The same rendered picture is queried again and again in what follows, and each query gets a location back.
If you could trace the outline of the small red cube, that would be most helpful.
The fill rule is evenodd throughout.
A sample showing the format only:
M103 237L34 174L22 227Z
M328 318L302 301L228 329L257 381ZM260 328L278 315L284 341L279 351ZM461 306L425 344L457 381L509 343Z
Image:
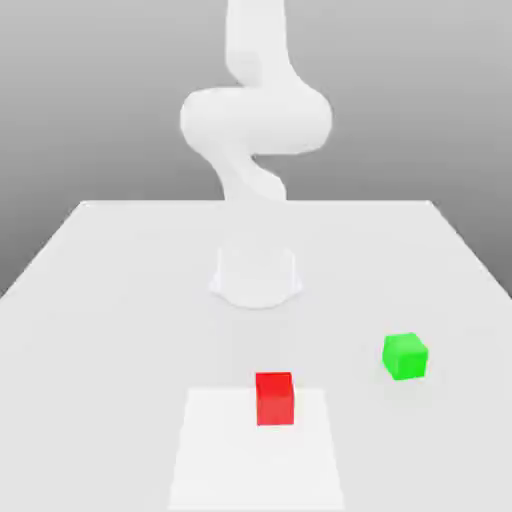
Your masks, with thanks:
M255 387L258 426L294 424L295 392L290 372L259 372Z

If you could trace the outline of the small green cube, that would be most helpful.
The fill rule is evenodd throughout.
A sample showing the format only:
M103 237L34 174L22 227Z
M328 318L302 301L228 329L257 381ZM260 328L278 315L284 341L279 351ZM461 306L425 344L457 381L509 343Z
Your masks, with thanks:
M429 350L415 333L388 335L384 338L382 362L394 380L425 376Z

